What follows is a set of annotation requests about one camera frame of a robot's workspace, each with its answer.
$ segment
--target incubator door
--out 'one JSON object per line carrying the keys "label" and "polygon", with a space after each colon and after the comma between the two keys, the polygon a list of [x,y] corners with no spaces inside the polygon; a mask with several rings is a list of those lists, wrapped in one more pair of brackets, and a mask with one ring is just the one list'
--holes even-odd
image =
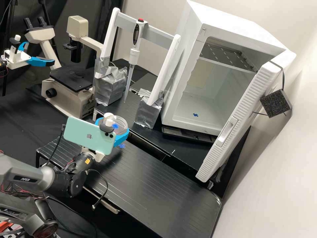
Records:
{"label": "incubator door", "polygon": [[[295,53],[286,50],[272,61],[283,67],[285,71],[295,57]],[[206,182],[227,160],[255,118],[256,114],[253,112],[257,112],[261,108],[260,97],[272,90],[276,80],[281,80],[281,69],[270,62],[263,64],[205,157],[196,174],[199,180]]]}

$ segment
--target pipette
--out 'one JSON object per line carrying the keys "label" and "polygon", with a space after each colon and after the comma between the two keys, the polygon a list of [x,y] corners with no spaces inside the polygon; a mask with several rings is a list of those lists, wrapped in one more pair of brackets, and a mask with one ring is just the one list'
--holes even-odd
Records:
{"label": "pipette", "polygon": [[129,69],[129,74],[128,74],[128,79],[126,81],[126,87],[125,87],[125,92],[124,92],[124,102],[126,101],[126,98],[128,96],[128,91],[130,88],[130,83],[131,83],[131,78],[133,74],[133,69],[134,66],[138,62],[138,58],[140,55],[139,47],[140,47],[140,41],[142,38],[142,33],[145,24],[147,24],[147,21],[144,21],[142,18],[139,18],[136,21],[134,31],[133,31],[133,47],[130,50],[130,59],[129,59],[129,64],[130,64],[130,69]]}

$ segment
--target microscope knob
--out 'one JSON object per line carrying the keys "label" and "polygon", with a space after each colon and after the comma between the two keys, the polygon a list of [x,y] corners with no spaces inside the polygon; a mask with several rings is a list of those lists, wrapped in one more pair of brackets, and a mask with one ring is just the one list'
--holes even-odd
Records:
{"label": "microscope knob", "polygon": [[50,89],[46,90],[45,94],[48,98],[53,98],[57,95],[57,91],[54,88],[50,88]]}

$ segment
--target cable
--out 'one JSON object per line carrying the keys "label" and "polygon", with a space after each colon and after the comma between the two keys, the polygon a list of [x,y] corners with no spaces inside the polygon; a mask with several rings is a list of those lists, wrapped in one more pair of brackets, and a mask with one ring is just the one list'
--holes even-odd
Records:
{"label": "cable", "polygon": [[113,64],[113,66],[115,66],[115,67],[116,67],[116,65],[115,65],[112,61],[110,61],[109,63]]}
{"label": "cable", "polygon": [[7,8],[4,10],[4,13],[3,13],[3,16],[2,16],[2,19],[1,19],[1,22],[0,22],[0,26],[1,26],[2,22],[3,22],[4,16],[6,15],[6,12],[7,12],[8,8],[9,8],[11,2],[12,2],[12,0],[10,0],[9,4],[7,5]]}
{"label": "cable", "polygon": [[8,73],[9,73],[9,71],[8,71],[8,67],[6,67],[6,70],[7,70],[6,74],[5,74],[5,75],[0,76],[0,78],[3,78],[3,77],[5,77],[5,76],[7,76],[7,75],[8,75]]}
{"label": "cable", "polygon": [[267,116],[267,114],[264,114],[264,113],[259,113],[259,112],[253,112],[255,114],[259,114],[259,115],[264,115],[264,116]]}
{"label": "cable", "polygon": [[[81,218],[83,218],[84,220],[86,220],[88,223],[90,223],[94,229],[95,229],[95,237],[98,238],[98,232],[97,232],[97,227],[96,225],[89,221],[89,219],[87,219],[85,216],[83,216],[82,214],[80,214],[79,212],[73,210],[72,208],[70,208],[69,206],[67,206],[65,203],[61,202],[60,200],[56,199],[56,198],[53,198],[53,197],[46,197],[45,194],[43,193],[44,197],[46,198],[46,201],[47,200],[53,200],[57,203],[59,203],[60,205],[64,206],[65,208],[67,208],[68,210],[70,210],[71,212],[77,214],[78,216],[80,216]],[[74,235],[78,235],[78,236],[82,236],[82,237],[91,237],[91,235],[88,235],[88,234],[81,234],[81,233],[77,233],[77,232],[74,232],[72,230],[70,230],[62,221],[60,221],[58,219],[58,217],[55,215],[55,213],[53,212],[53,209],[51,208],[50,204],[48,203],[47,201],[47,205],[48,207],[50,208],[51,212],[53,213],[54,217],[56,218],[56,220],[69,232],[69,233],[72,233]]]}
{"label": "cable", "polygon": [[52,159],[52,157],[53,157],[53,155],[54,155],[54,153],[55,153],[55,151],[56,151],[56,149],[57,149],[57,147],[58,147],[58,145],[59,145],[60,139],[62,138],[62,135],[63,135],[63,131],[64,131],[64,129],[65,129],[65,126],[66,126],[65,124],[62,125],[62,128],[61,128],[61,130],[60,130],[60,135],[59,135],[58,141],[57,141],[57,143],[56,143],[56,146],[55,146],[55,148],[54,148],[54,150],[53,150],[53,153],[51,154],[51,156],[49,157],[49,159],[47,160],[47,162],[46,162],[45,164],[43,164],[43,166],[48,165],[48,164],[50,163],[50,161],[51,161],[51,159]]}
{"label": "cable", "polygon": [[274,63],[273,61],[269,61],[270,63],[272,63],[273,65],[279,67],[282,70],[282,90],[284,91],[284,84],[285,84],[285,75],[284,75],[284,69],[282,66],[279,66],[278,64]]}
{"label": "cable", "polygon": [[100,201],[102,200],[102,198],[106,195],[106,192],[108,191],[108,182],[107,182],[107,180],[105,179],[105,177],[102,176],[101,173],[100,173],[99,171],[95,170],[95,169],[88,169],[88,170],[85,171],[85,173],[88,175],[90,171],[94,171],[94,172],[98,173],[98,174],[100,175],[100,177],[104,180],[104,182],[105,182],[106,185],[107,185],[106,190],[105,190],[105,192],[103,193],[103,195],[98,199],[98,201],[97,201],[94,205],[91,206],[91,207],[92,207],[92,210],[94,211],[94,210],[96,209],[97,205],[98,205],[98,204],[100,203]]}
{"label": "cable", "polygon": [[24,231],[23,228],[20,228],[20,229],[18,229],[18,230],[13,230],[13,231],[1,232],[1,233],[0,233],[0,236],[13,235],[13,234],[16,234],[16,233],[19,233],[19,232],[22,232],[22,231]]}

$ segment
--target black ramp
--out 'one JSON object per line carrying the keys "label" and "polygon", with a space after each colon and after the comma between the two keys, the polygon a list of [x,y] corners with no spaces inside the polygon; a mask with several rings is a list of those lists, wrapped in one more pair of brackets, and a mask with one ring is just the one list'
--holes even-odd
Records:
{"label": "black ramp", "polygon": [[[166,238],[209,238],[221,208],[220,199],[129,142],[114,148],[96,169],[109,183],[106,198]],[[48,158],[56,140],[38,149]],[[64,166],[81,147],[61,140],[52,161]],[[89,175],[87,187],[99,194],[105,183]]]}

